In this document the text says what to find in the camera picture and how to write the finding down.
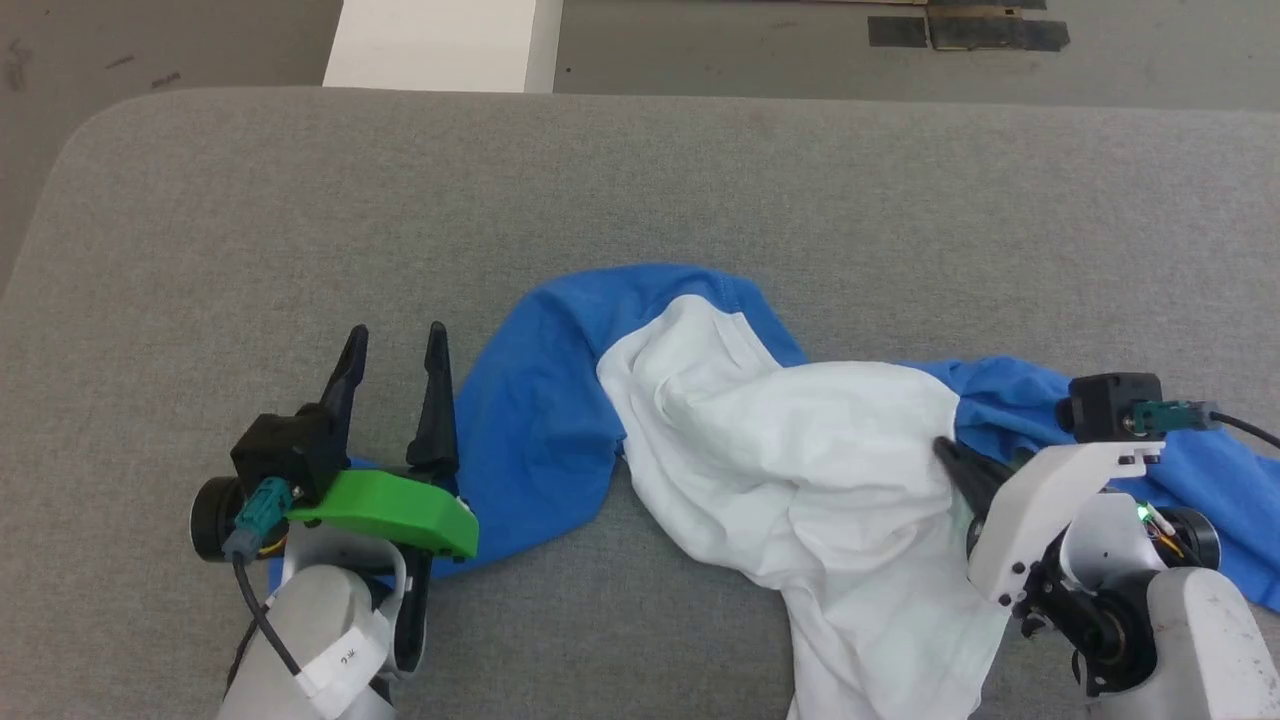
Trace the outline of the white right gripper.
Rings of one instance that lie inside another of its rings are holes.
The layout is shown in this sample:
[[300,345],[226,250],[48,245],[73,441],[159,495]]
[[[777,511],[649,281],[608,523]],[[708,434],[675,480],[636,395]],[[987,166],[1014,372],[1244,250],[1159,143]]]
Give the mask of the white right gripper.
[[[1165,570],[1138,502],[1106,491],[1111,480],[1144,477],[1148,459],[1158,460],[1164,448],[1162,441],[1053,446],[1012,475],[969,445],[936,437],[933,452],[948,479],[974,518],[986,520],[969,555],[970,583],[988,601],[1024,600],[1034,561],[1057,561],[1069,588],[1085,591]],[[1005,483],[995,500],[993,483]]]

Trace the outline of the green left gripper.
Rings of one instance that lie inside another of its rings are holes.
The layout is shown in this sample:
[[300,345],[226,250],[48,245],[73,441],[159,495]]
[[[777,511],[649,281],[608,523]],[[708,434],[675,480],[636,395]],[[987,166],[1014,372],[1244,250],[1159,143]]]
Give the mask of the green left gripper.
[[[294,505],[285,519],[319,521],[435,555],[475,557],[477,519],[448,489],[381,469],[347,469],[355,393],[364,380],[367,350],[369,329],[357,324],[349,331],[320,398],[326,418],[323,447],[343,471],[320,501],[312,506]],[[429,478],[454,478],[460,468],[454,384],[448,332],[442,322],[430,325],[422,366],[428,383],[406,462],[412,471]]]

